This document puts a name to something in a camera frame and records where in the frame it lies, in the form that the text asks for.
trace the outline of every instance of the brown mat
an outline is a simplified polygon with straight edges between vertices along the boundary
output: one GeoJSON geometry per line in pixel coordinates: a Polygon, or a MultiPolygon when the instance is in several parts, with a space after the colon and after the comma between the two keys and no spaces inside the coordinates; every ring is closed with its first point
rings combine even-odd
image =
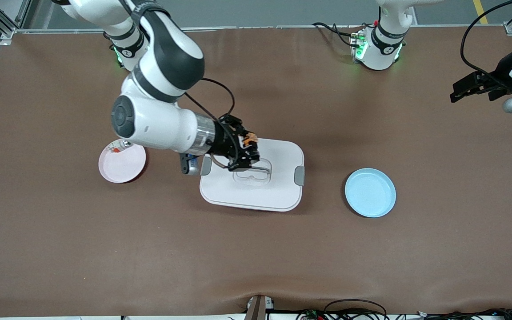
{"type": "MultiPolygon", "coordinates": [[[[449,103],[471,71],[463,30],[412,29],[385,72],[350,63],[318,30],[192,34],[244,124],[304,150],[303,200],[287,213],[205,202],[171,151],[150,150],[131,184],[106,182],[98,155],[116,138],[109,113],[126,75],[108,43],[15,36],[0,50],[0,316],[240,312],[253,294],[277,308],[512,307],[512,115],[486,96],[449,103]],[[364,167],[396,185],[386,217],[344,203],[345,179],[364,167]]],[[[501,27],[468,39],[485,68],[511,50],[501,27]]],[[[191,94],[228,108],[213,84],[191,94]]]]}

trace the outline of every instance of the green indicator light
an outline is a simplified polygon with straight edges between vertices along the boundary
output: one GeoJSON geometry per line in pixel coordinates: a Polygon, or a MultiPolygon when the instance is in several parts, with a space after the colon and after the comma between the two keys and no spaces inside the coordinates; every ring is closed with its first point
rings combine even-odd
{"type": "Polygon", "coordinates": [[[122,58],[120,57],[120,53],[118,52],[118,49],[114,47],[114,52],[116,53],[116,56],[118,57],[118,62],[122,63],[122,58]]]}
{"type": "Polygon", "coordinates": [[[400,44],[398,49],[396,49],[396,56],[394,56],[394,61],[396,61],[398,59],[398,55],[400,54],[400,49],[402,49],[402,44],[400,44]]]}
{"type": "Polygon", "coordinates": [[[368,42],[363,41],[361,45],[357,48],[356,57],[357,59],[362,59],[364,57],[364,52],[368,49],[368,42]]]}

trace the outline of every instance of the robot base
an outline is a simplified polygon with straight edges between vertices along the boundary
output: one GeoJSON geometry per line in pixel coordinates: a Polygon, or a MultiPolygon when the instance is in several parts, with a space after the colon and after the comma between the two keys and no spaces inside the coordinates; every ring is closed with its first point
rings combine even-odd
{"type": "MultiPolygon", "coordinates": [[[[229,172],[203,159],[200,190],[212,204],[264,211],[290,211],[301,201],[303,151],[288,141],[258,139],[260,162],[245,172],[229,172]]],[[[227,163],[223,156],[216,160],[227,163]]]]}
{"type": "Polygon", "coordinates": [[[359,45],[359,47],[351,47],[351,54],[353,55],[355,63],[363,63],[365,67],[373,70],[384,70],[398,59],[402,44],[391,54],[384,55],[370,40],[372,37],[371,33],[374,32],[374,30],[374,28],[365,27],[363,30],[358,31],[358,34],[362,37],[352,39],[352,43],[359,45]]]}

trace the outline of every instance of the blue plate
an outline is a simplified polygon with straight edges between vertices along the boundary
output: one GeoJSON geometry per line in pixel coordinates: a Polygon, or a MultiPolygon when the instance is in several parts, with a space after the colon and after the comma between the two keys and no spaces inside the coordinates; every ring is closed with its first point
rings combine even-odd
{"type": "Polygon", "coordinates": [[[396,189],[392,180],[373,168],[359,169],[347,179],[345,198],[358,214],[382,217],[392,210],[396,202],[396,189]]]}

